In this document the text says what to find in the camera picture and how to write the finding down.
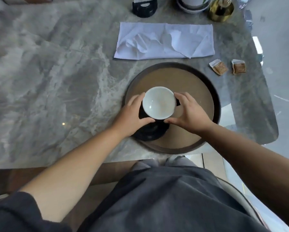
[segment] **white napkin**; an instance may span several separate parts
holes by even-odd
[[[114,57],[195,58],[214,54],[212,24],[122,22]]]

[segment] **tea bag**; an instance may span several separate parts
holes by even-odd
[[[233,59],[231,63],[233,65],[234,75],[247,72],[247,69],[245,67],[245,62],[243,60]]]
[[[209,63],[209,65],[210,67],[212,67],[213,71],[215,71],[215,73],[220,76],[228,71],[226,65],[219,59],[212,61],[211,63]]]

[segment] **folded cloth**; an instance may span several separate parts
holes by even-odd
[[[195,58],[214,55],[213,26],[120,23],[115,58]]]

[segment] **black t-shirt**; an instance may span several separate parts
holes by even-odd
[[[45,221],[34,198],[17,192],[0,202],[0,231],[71,231]],[[157,167],[123,177],[79,232],[268,231],[220,186],[208,170]]]

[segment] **round tray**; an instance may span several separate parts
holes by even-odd
[[[220,99],[211,81],[200,71],[177,62],[158,63],[140,72],[128,86],[123,105],[135,94],[155,86],[164,86],[174,92],[188,92],[218,124],[221,115]],[[172,117],[179,117],[182,106],[177,106]],[[140,141],[146,147],[167,154],[183,154],[202,146],[205,141],[195,134],[170,125],[165,135],[154,141]]]

